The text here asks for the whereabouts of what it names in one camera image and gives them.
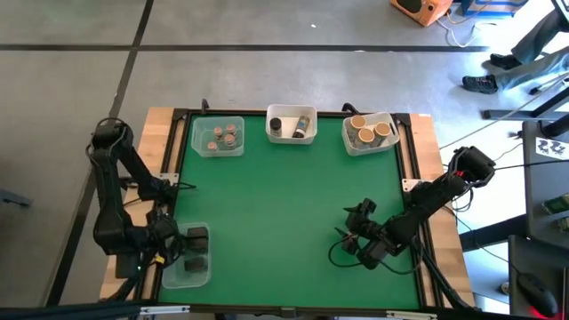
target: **plastic container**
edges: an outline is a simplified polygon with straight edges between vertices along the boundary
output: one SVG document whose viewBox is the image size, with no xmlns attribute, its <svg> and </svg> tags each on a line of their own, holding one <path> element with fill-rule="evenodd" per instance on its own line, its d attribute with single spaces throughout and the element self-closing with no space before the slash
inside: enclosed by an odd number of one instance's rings
<svg viewBox="0 0 569 320">
<path fill-rule="evenodd" d="M 294 129 L 296 129 L 296 124 L 301 116 L 307 116 L 310 119 L 309 127 L 304 138 L 293 138 Z M 274 117 L 281 119 L 280 137 L 270 134 L 268 123 Z M 317 135 L 317 118 L 317 109 L 311 106 L 270 105 L 267 108 L 267 121 L 265 123 L 268 140 L 273 143 L 310 144 Z"/>
<path fill-rule="evenodd" d="M 162 276 L 162 285 L 166 289 L 181 289 L 181 288 L 197 288 L 210 281 L 212 270 L 212 232 L 210 231 L 207 223 L 194 222 L 183 223 L 178 226 L 178 230 L 183 235 L 188 233 L 190 228 L 205 227 L 209 237 L 207 245 L 207 253 L 195 253 L 192 251 L 185 251 L 170 267 L 164 270 Z M 201 256 L 207 261 L 207 270 L 201 272 L 186 271 L 184 269 L 184 262 L 191 258 Z"/>
<path fill-rule="evenodd" d="M 391 134 L 378 146 L 375 148 L 365 148 L 365 149 L 358 149 L 356 146 L 352 144 L 352 142 L 348 138 L 348 125 L 349 125 L 349 118 L 345 118 L 342 127 L 341 127 L 341 137 L 344 139 L 344 146 L 346 147 L 346 151 L 350 156 L 363 156 L 369 155 L 376 152 L 381 152 L 392 148 L 396 143 L 399 142 L 399 132 L 393 122 L 393 118 L 389 113 L 379 112 L 375 114 L 365 115 L 366 126 L 373 131 L 373 127 L 380 122 L 384 122 L 389 124 L 391 127 Z"/>
<path fill-rule="evenodd" d="M 227 134 L 225 128 L 228 124 L 236 127 L 236 142 L 230 148 L 218 141 L 213 133 L 213 129 L 221 127 L 223 134 Z M 200 117 L 192 124 L 192 148 L 203 157 L 212 156 L 241 156 L 244 153 L 245 126 L 241 116 L 208 116 Z M 217 142 L 217 150 L 211 151 L 207 148 L 209 142 Z"/>
</svg>

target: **green table surface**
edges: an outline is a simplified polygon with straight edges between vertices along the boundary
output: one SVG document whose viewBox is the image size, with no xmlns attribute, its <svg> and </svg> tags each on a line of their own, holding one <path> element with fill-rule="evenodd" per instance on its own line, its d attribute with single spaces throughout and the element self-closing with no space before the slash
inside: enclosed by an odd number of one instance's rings
<svg viewBox="0 0 569 320">
<path fill-rule="evenodd" d="M 174 218 L 210 228 L 211 279 L 202 287 L 161 288 L 161 302 L 319 308 L 419 307 L 413 274 L 382 266 L 337 268 L 327 253 L 347 212 L 365 197 L 378 222 L 403 210 L 396 151 L 349 156 L 342 118 L 319 117 L 311 145 L 268 141 L 264 116 L 244 116 L 244 154 L 203 158 L 188 146 Z M 357 262 L 336 248 L 338 263 Z M 413 267 L 409 250 L 385 261 Z"/>
</svg>

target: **black shoe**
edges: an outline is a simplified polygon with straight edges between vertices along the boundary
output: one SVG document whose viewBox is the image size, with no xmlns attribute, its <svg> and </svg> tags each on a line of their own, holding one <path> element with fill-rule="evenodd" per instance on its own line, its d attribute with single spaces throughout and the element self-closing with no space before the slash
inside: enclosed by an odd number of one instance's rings
<svg viewBox="0 0 569 320">
<path fill-rule="evenodd" d="M 494 76 L 464 76 L 462 78 L 464 89 L 472 92 L 492 94 L 498 91 Z"/>
<path fill-rule="evenodd" d="M 522 65 L 522 62 L 518 61 L 512 54 L 504 56 L 497 53 L 492 53 L 490 55 L 490 63 L 493 66 L 503 68 L 504 70 L 510 70 L 511 68 Z"/>
</svg>

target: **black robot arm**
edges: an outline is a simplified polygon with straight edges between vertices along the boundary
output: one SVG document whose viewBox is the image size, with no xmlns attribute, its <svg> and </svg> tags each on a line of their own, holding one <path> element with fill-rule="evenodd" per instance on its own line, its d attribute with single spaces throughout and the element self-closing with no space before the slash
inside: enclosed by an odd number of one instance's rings
<svg viewBox="0 0 569 320">
<path fill-rule="evenodd" d="M 342 249 L 355 254 L 368 269 L 376 268 L 387 254 L 397 256 L 409 245 L 422 251 L 422 244 L 416 239 L 421 223 L 456 196 L 464 195 L 471 188 L 485 186 L 494 175 L 495 165 L 492 159 L 475 147 L 455 150 L 447 173 L 433 182 L 422 182 L 413 188 L 405 211 L 391 217 L 383 225 L 369 219 L 369 215 L 375 211 L 375 203 L 370 199 L 366 198 L 354 208 L 344 209 L 349 212 L 346 227 L 351 236 L 343 237 Z M 358 237 L 369 239 L 369 242 L 360 248 Z M 446 282 L 435 262 L 427 255 L 423 255 L 423 260 L 453 306 L 467 307 Z"/>
<path fill-rule="evenodd" d="M 172 199 L 174 191 L 168 180 L 160 180 L 150 174 L 132 146 L 132 137 L 131 128 L 120 119 L 103 119 L 97 124 L 91 143 L 85 150 L 95 171 L 100 205 L 93 237 L 107 255 L 116 255 L 117 278 L 136 276 L 143 262 L 142 255 L 160 249 L 160 244 L 167 237 L 178 232 L 177 228 L 169 227 L 172 225 L 170 221 L 159 223 L 160 219 L 156 219 L 161 215 L 159 210 L 147 214 L 146 227 L 134 226 L 123 207 L 118 161 L 138 184 L 141 200 L 164 204 Z"/>
</svg>

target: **white paper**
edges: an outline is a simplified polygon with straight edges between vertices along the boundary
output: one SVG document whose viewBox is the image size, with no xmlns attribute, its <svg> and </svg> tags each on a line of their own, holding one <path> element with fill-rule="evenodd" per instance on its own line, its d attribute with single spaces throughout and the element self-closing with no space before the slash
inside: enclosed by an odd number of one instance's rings
<svg viewBox="0 0 569 320">
<path fill-rule="evenodd" d="M 569 159 L 569 144 L 561 141 L 535 138 L 535 153 L 559 160 Z"/>
</svg>

